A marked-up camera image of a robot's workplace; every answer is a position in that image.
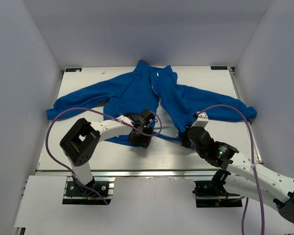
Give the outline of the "blue zip jacket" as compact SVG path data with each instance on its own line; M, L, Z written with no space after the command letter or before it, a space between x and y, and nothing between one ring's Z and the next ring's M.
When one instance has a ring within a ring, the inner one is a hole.
M101 101L106 103L103 112L115 118L126 113L140 113L144 109L155 112L158 106L162 106L177 129L178 136L172 138L160 134L159 137L182 142L186 128L194 122L193 114L208 107L212 107L207 111L208 118L212 120L239 122L257 116L253 107L247 107L238 99L180 85L177 79L178 75L171 66L157 68L139 61L132 72L58 98L53 108L46 111L47 118L53 120L67 109L71 111L61 118L71 118L81 114L82 108L92 109Z

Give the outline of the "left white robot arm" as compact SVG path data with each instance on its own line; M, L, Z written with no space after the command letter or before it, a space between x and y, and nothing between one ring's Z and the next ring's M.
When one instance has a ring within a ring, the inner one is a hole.
M98 143L116 138L126 145L147 148L153 132L152 122L155 115L145 109L141 113L127 113L117 120L88 122L80 118L60 141L60 147L69 159L77 190L82 195L93 192L95 180L88 161Z

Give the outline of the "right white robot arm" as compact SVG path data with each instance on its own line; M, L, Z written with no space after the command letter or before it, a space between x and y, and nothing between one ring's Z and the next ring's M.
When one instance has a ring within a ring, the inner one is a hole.
M186 140L207 163L218 168L211 181L196 181L193 194L217 197L238 194L259 200L294 224L294 179L274 172L236 148L214 141L203 127L190 127Z

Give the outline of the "right blue table label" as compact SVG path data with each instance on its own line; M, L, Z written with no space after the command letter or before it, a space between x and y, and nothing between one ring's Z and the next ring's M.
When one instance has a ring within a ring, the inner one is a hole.
M211 66L210 68L211 68L211 70L217 70L217 71L219 71L219 70L228 70L227 66Z

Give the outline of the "blue table label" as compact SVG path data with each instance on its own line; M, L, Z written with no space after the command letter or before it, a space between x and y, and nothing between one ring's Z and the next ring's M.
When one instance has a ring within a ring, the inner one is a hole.
M66 68L65 72L81 72L82 68Z
M219 70L228 70L227 66L211 66L210 68L211 68L211 70L217 70L217 71L219 71Z

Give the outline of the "left blue table label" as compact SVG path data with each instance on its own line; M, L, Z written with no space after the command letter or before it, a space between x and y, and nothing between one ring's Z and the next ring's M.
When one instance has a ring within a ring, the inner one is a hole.
M82 68L66 68L65 72L81 72Z

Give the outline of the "aluminium front rail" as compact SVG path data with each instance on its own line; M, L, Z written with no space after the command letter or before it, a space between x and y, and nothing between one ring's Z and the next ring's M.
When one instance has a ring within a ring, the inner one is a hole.
M199 177L213 176L214 170L91 170L94 177ZM37 170L35 176L71 176L67 170Z

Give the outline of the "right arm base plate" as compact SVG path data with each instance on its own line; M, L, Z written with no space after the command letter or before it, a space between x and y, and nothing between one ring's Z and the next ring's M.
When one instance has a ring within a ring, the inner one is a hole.
M214 188L210 181L194 181L197 208L240 208L243 206L239 194L228 193L225 189Z

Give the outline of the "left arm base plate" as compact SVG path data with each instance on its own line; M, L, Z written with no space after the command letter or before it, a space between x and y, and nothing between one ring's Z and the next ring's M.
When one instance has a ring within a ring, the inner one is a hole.
M81 187L72 177L68 177L65 183L62 204L96 206L107 206L110 204L114 189L114 182L112 180L95 180L93 189L104 198L105 202L97 193Z

